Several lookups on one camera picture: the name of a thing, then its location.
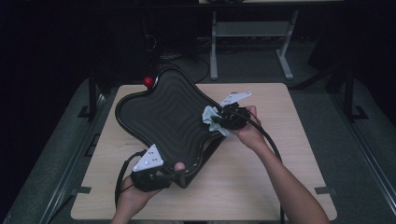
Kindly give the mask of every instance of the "wooden table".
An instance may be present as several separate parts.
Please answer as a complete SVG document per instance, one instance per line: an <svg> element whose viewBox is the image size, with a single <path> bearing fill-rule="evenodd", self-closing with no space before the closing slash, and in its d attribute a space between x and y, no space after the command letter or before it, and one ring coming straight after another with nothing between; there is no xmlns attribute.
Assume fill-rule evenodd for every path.
<svg viewBox="0 0 396 224"><path fill-rule="evenodd" d="M336 211L325 187L288 89L278 83L199 84L205 94L220 102L232 91L252 91L241 106L255 105L264 129L274 139L283 162L311 191L329 219ZM143 86L122 86L108 115L71 216L75 219L111 219L115 213L114 188L123 162L144 145L117 123L114 109L121 97ZM128 173L134 162L130 163ZM158 220L277 220L279 201L258 157L237 137L227 137L186 189L172 185L152 198L134 219Z"/></svg>

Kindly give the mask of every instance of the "white plastic piece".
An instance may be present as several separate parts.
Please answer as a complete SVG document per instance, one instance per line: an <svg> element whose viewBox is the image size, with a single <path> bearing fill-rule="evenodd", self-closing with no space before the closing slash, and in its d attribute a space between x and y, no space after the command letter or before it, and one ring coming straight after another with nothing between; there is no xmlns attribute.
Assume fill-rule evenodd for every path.
<svg viewBox="0 0 396 224"><path fill-rule="evenodd" d="M231 105L231 104L233 104L235 102L238 102L238 101L240 101L242 99L245 99L245 98L249 97L250 95L251 95L251 91L247 91L247 92L231 92L219 104L221 106Z"/></svg>
<svg viewBox="0 0 396 224"><path fill-rule="evenodd" d="M158 152L158 148L155 145L152 145L145 153L145 155L143 155L143 157L134 166L133 171L143 171L162 165L163 158L161 157L160 152Z"/></svg>

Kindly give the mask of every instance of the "person's left hand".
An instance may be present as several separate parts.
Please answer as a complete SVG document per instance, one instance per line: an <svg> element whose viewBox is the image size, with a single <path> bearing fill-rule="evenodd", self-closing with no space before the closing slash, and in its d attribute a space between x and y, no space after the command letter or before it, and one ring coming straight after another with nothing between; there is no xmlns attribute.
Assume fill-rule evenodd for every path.
<svg viewBox="0 0 396 224"><path fill-rule="evenodd" d="M178 162L175 165L175 171L183 170L184 168L185 166L182 162ZM143 192L133 186L130 176L123 179L121 189L124 190L120 194L116 214L111 221L112 224L128 223L134 215L146 206L154 195L161 191L158 189L150 192Z"/></svg>

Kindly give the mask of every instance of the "person's right hand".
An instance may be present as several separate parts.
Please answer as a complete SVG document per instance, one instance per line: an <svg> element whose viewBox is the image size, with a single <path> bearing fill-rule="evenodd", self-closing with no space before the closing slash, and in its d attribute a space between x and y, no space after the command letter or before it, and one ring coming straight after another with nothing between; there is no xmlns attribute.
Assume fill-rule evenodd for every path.
<svg viewBox="0 0 396 224"><path fill-rule="evenodd" d="M186 167L183 162L177 162L174 168L175 171L181 171ZM131 218L142 210L152 197L161 191L157 189L150 192L143 192L134 187L134 183L129 175L123 179L121 188L124 190L120 194L116 214L111 221L112 224L129 223Z"/></svg>
<svg viewBox="0 0 396 224"><path fill-rule="evenodd" d="M261 125L260 120L257 118L257 108L254 105L246 106L247 111L251 114L250 119L252 119L254 122L257 124ZM239 140L241 142L255 150L258 148L260 145L265 144L264 137L262 136L262 133L259 132L253 125L248 123L243 129L240 130L235 130L233 131L236 136L238 136Z"/></svg>

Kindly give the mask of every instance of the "red knob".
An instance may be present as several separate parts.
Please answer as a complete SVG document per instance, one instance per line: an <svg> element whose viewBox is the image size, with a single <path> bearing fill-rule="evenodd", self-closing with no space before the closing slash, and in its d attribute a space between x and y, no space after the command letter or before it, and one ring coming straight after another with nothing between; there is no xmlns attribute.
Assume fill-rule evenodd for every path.
<svg viewBox="0 0 396 224"><path fill-rule="evenodd" d="M154 79L152 77L145 77L143 79L143 85L145 85L145 87L148 89L151 89L152 86L154 86Z"/></svg>

